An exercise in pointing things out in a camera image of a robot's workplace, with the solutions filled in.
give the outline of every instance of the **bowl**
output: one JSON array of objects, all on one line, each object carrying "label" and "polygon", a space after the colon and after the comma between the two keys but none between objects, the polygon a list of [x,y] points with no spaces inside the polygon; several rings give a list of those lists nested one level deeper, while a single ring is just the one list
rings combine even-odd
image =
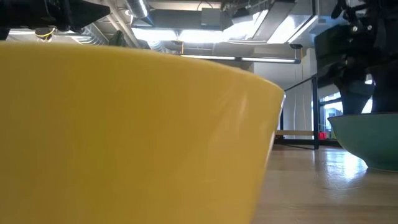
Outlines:
[{"label": "bowl", "polygon": [[118,47],[6,42],[0,59],[0,223],[250,223],[277,85]]},{"label": "bowl", "polygon": [[368,167],[398,172],[398,113],[328,118],[338,142]]}]

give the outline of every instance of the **wooden table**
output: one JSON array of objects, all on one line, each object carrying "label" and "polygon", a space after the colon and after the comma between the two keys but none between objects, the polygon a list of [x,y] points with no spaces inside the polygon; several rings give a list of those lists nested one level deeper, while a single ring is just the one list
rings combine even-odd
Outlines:
[{"label": "wooden table", "polygon": [[396,224],[398,173],[343,149],[274,146],[252,224]]}]

